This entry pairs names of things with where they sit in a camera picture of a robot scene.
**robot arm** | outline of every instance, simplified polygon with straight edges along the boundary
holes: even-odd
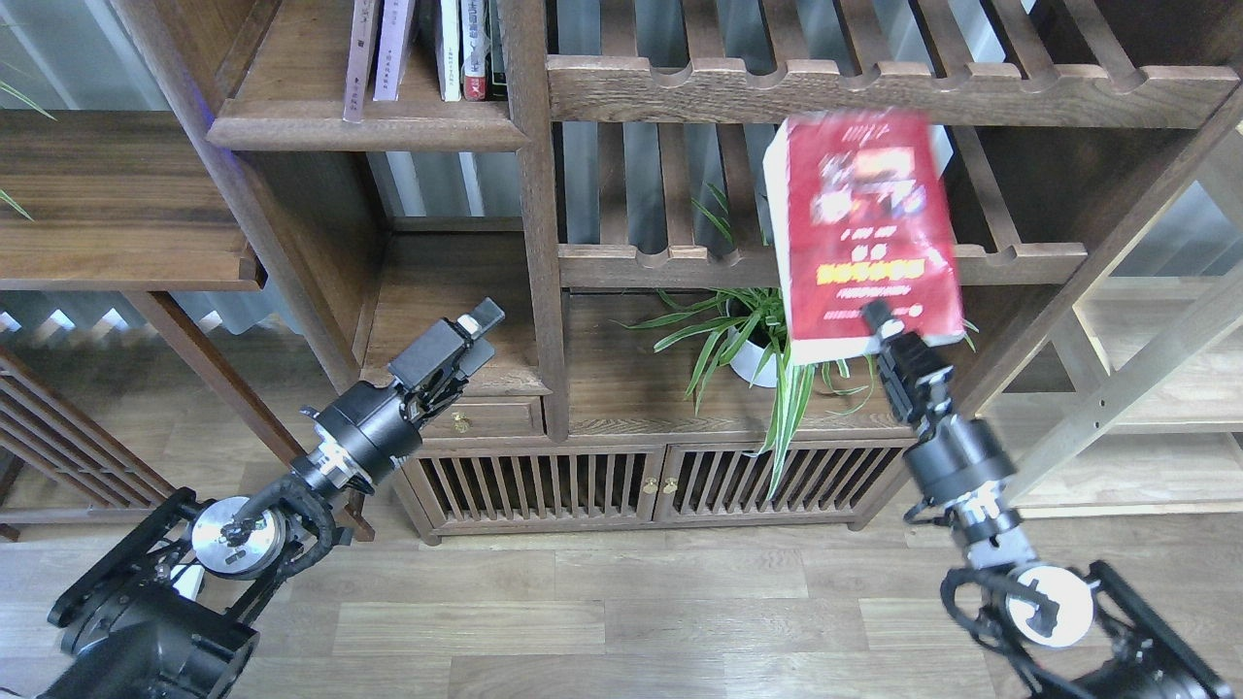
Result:
[[[950,617],[1006,657],[1033,698],[1232,699],[1231,688],[1106,563],[1096,561],[1083,575],[1037,556],[1022,517],[1003,496],[1014,464],[983,420],[955,410],[953,368],[906,332],[884,301],[863,313],[880,345],[878,367],[894,415],[916,434],[904,458],[922,499],[905,519],[948,527],[962,550],[965,566],[941,583]],[[927,509],[940,514],[917,520]],[[955,601],[966,585],[982,592],[975,618]],[[1127,618],[1106,612],[1101,596]],[[1088,675],[1059,677],[1024,649],[1070,648],[1094,619],[1112,641],[1112,658]]]
[[[190,489],[174,493],[56,601],[47,621],[66,629],[61,649],[75,662],[41,697],[226,697],[272,595],[349,542],[349,530],[333,521],[333,500],[347,489],[373,494],[419,448],[423,425],[495,353],[484,335],[503,317],[486,299],[456,322],[436,322],[393,359],[389,386],[358,382],[323,410],[305,408],[319,447],[254,496],[198,502]],[[216,612],[175,590],[198,566],[252,582]]]

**book spine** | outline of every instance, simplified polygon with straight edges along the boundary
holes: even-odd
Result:
[[[508,83],[505,78],[505,49],[501,46],[501,14],[496,9],[496,0],[487,0],[487,34],[492,42],[488,52],[488,87],[492,95],[505,97],[508,92]]]
[[[351,123],[363,121],[367,83],[372,77],[375,53],[375,30],[379,0],[354,0],[354,17],[349,30],[349,58],[346,62],[346,108],[341,118]]]
[[[462,92],[467,100],[487,97],[487,4],[486,0],[461,0],[462,12]]]
[[[384,0],[384,17],[380,24],[380,50],[375,57],[375,100],[397,100],[397,88],[410,55],[413,44],[415,0]]]
[[[459,0],[440,0],[436,32],[436,65],[440,68],[440,97],[445,102],[462,98],[461,22]]]

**spider plant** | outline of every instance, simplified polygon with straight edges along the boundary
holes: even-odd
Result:
[[[727,211],[725,194],[711,184],[709,189],[716,204]],[[692,199],[691,203],[726,243],[732,245],[733,234],[728,218],[725,214],[713,213],[699,200]],[[671,312],[625,327],[650,330],[702,317],[692,325],[666,335],[653,347],[655,352],[661,352],[684,340],[702,336],[704,346],[700,348],[695,367],[691,369],[691,378],[686,384],[685,393],[687,399],[694,398],[696,413],[699,413],[709,379],[718,368],[732,362],[748,340],[763,348],[756,369],[757,376],[768,362],[776,362],[777,387],[773,394],[772,412],[764,442],[757,450],[757,454],[772,451],[772,476],[767,495],[767,498],[772,498],[777,493],[786,466],[786,453],[794,439],[799,423],[803,422],[803,415],[807,414],[817,374],[823,379],[828,392],[834,396],[849,397],[864,391],[868,392],[853,408],[837,413],[849,415],[863,408],[871,398],[876,383],[875,363],[871,357],[866,358],[869,373],[866,386],[850,389],[835,388],[833,386],[833,369],[837,369],[840,378],[850,378],[850,368],[844,359],[807,366],[794,364],[789,361],[789,331],[786,325],[786,307],[779,289],[713,289],[710,291],[712,292],[711,297],[685,306],[676,302],[665,291],[659,291],[661,300],[671,308]],[[752,386],[755,379],[756,376],[750,377]]]

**silver disc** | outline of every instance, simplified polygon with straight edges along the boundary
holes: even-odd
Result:
[[[232,521],[237,510],[249,498],[237,495],[213,502],[194,520],[190,542],[194,555],[203,566],[222,577],[242,577],[257,573],[276,560],[285,546],[285,517],[264,510],[264,519],[256,524],[250,539],[241,546],[230,546],[221,529]]]

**wooden floor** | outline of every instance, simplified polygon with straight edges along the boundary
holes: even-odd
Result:
[[[213,335],[305,444],[298,405],[331,388],[300,342]],[[15,350],[177,485],[254,490],[280,468],[158,341]],[[14,505],[65,499],[26,479]],[[426,547],[390,496],[373,544],[334,551],[260,619],[232,697],[465,699],[1021,697],[945,616],[958,553],[901,526],[910,493],[863,532],[838,526],[446,537]],[[67,665],[44,618],[128,527],[42,526],[0,544],[0,687],[34,695]],[[1053,519],[1025,525],[1045,558],[1115,565],[1243,688],[1243,515]],[[205,602],[235,588],[213,581]],[[1103,639],[1050,659],[1084,672]]]

